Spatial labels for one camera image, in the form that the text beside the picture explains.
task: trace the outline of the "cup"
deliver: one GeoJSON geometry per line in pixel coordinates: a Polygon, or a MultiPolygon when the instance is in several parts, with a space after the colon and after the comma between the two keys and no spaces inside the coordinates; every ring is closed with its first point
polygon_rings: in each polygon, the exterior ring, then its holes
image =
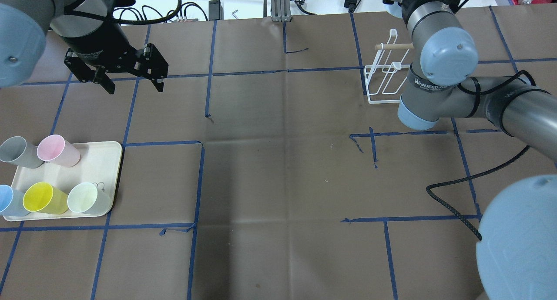
{"type": "Polygon", "coordinates": [[[110,209],[110,197],[96,185],[82,182],[68,194],[67,205],[74,213],[101,215],[110,209]]]}
{"type": "Polygon", "coordinates": [[[81,158],[79,151],[61,135],[49,135],[42,139],[37,155],[43,161],[64,167],[76,165],[81,158]]]}
{"type": "Polygon", "coordinates": [[[37,157],[37,147],[24,137],[11,137],[0,145],[0,161],[36,169],[43,161],[37,157]]]}
{"type": "Polygon", "coordinates": [[[49,184],[38,182],[23,196],[23,206],[27,211],[47,214],[62,214],[68,210],[68,195],[49,184]]]}
{"type": "Polygon", "coordinates": [[[23,207],[23,193],[10,187],[0,185],[0,215],[25,216],[29,214],[23,207]]]}

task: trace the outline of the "tray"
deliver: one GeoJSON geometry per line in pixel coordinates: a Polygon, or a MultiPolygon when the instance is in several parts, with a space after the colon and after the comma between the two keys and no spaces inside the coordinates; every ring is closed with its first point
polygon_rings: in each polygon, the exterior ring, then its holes
{"type": "Polygon", "coordinates": [[[44,163],[37,169],[27,169],[26,167],[18,166],[12,181],[12,188],[26,192],[33,184],[46,181],[68,194],[79,183],[92,182],[97,184],[100,189],[104,189],[110,197],[110,207],[106,212],[100,215],[74,213],[69,209],[59,215],[31,212],[26,216],[4,216],[6,221],[98,217],[110,211],[116,193],[116,183],[122,159],[122,145],[116,141],[107,141],[75,143],[73,146],[81,153],[81,159],[77,165],[74,167],[62,167],[56,164],[44,163]]]}

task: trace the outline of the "dish rack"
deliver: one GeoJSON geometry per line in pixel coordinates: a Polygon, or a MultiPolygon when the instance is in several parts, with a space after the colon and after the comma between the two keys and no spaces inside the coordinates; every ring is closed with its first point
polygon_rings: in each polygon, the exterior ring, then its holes
{"type": "Polygon", "coordinates": [[[399,99],[392,99],[392,100],[379,100],[378,95],[393,95],[397,94],[402,88],[404,82],[406,82],[406,78],[396,87],[396,90],[392,91],[395,87],[390,86],[390,82],[393,79],[393,76],[402,69],[410,68],[410,64],[404,64],[404,59],[410,49],[413,48],[412,44],[397,44],[396,40],[398,39],[398,32],[396,29],[389,30],[389,39],[387,40],[386,44],[378,44],[376,45],[376,57],[373,60],[373,64],[366,65],[364,67],[364,74],[366,78],[366,95],[368,97],[368,103],[370,104],[381,104],[381,103],[398,103],[400,102],[399,99]],[[404,56],[399,61],[390,62],[390,56],[393,50],[404,50],[404,56]],[[388,51],[385,60],[383,61],[383,56],[388,51]],[[377,90],[370,91],[370,82],[372,81],[373,77],[381,78],[381,84],[377,88],[377,90]]]}

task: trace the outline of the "cup rim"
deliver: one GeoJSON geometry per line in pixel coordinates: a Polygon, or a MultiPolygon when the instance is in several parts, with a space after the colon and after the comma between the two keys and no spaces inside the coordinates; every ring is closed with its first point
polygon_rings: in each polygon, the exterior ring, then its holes
{"type": "Polygon", "coordinates": [[[71,197],[71,198],[76,197],[76,195],[75,195],[76,193],[74,192],[74,190],[75,190],[77,187],[82,188],[82,187],[84,187],[84,186],[93,187],[93,188],[97,191],[95,201],[99,198],[99,189],[98,189],[98,187],[96,187],[95,185],[93,185],[93,183],[91,183],[91,182],[82,182],[82,183],[76,185],[75,187],[72,188],[72,190],[70,191],[70,193],[68,193],[68,198],[67,198],[67,200],[66,200],[66,204],[68,205],[68,209],[70,209],[70,211],[72,211],[72,212],[74,212],[74,213],[83,213],[83,212],[86,212],[86,211],[90,210],[90,209],[93,207],[93,205],[95,205],[95,202],[93,202],[93,204],[91,204],[91,206],[89,206],[87,209],[83,209],[81,212],[74,211],[74,210],[72,209],[72,207],[70,206],[70,197],[71,197]]]}
{"type": "Polygon", "coordinates": [[[12,205],[13,202],[13,188],[9,185],[0,185],[0,189],[9,189],[10,193],[12,195],[12,198],[10,199],[10,203],[8,203],[8,205],[6,205],[6,207],[4,209],[1,209],[2,207],[0,207],[0,213],[4,212],[8,207],[10,207],[10,205],[12,205]]]}
{"type": "Polygon", "coordinates": [[[24,137],[20,136],[20,135],[15,135],[15,136],[13,136],[13,137],[10,137],[10,138],[6,139],[6,140],[0,145],[0,150],[1,150],[2,147],[6,144],[6,142],[8,142],[8,141],[10,141],[10,140],[12,140],[12,141],[13,141],[13,140],[23,140],[25,146],[24,146],[24,148],[23,148],[22,153],[21,153],[18,157],[16,157],[15,159],[12,159],[11,161],[6,161],[6,160],[2,159],[2,155],[0,154],[0,161],[3,161],[4,163],[13,163],[13,162],[16,162],[18,159],[20,159],[20,158],[25,154],[25,151],[27,150],[27,140],[26,140],[24,137]]]}
{"type": "Polygon", "coordinates": [[[23,202],[23,207],[24,207],[27,211],[30,211],[30,212],[38,212],[38,211],[44,209],[45,207],[47,207],[47,206],[50,204],[50,202],[52,202],[52,199],[53,199],[53,198],[54,198],[54,187],[53,187],[50,183],[48,183],[48,182],[46,182],[46,181],[39,181],[38,183],[34,183],[31,187],[29,187],[29,189],[27,189],[27,191],[26,191],[25,194],[23,195],[23,200],[22,200],[22,202],[23,202]],[[26,197],[27,193],[28,193],[33,187],[35,187],[36,185],[39,185],[40,183],[45,183],[45,184],[48,185],[48,187],[50,188],[50,199],[49,199],[48,202],[47,202],[42,208],[40,208],[40,209],[36,209],[36,210],[28,209],[28,208],[26,207],[26,205],[25,205],[25,197],[26,197]]]}
{"type": "Polygon", "coordinates": [[[40,141],[40,143],[38,144],[38,146],[37,146],[37,157],[39,157],[39,159],[42,160],[42,161],[50,162],[50,161],[52,161],[53,159],[56,159],[57,157],[59,157],[59,156],[62,154],[62,152],[64,151],[65,148],[66,148],[66,139],[64,139],[64,137],[62,137],[61,135],[49,135],[48,137],[42,139],[42,140],[40,141]],[[56,138],[56,139],[62,139],[63,147],[62,147],[60,153],[58,153],[56,156],[54,156],[53,158],[50,158],[50,159],[40,157],[41,147],[42,147],[42,149],[44,149],[43,143],[44,143],[45,141],[48,142],[48,141],[50,141],[50,140],[54,140],[54,138],[56,138]]]}

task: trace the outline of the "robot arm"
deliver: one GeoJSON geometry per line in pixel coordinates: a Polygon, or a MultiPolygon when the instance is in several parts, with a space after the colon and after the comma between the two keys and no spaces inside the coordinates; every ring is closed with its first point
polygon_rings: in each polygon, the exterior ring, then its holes
{"type": "Polygon", "coordinates": [[[109,8],[103,0],[0,0],[0,87],[30,77],[50,27],[70,46],[64,63],[81,82],[101,84],[113,94],[106,73],[129,72],[163,91],[168,64],[153,44],[136,50],[113,20],[76,16],[79,12],[107,16],[109,8]]]}
{"type": "MultiPolygon", "coordinates": [[[[384,3],[396,0],[384,0],[384,3]]],[[[398,117],[416,130],[442,117],[487,118],[508,135],[557,161],[557,98],[529,77],[469,77],[478,54],[454,16],[453,0],[400,0],[414,48],[398,117]]]]}

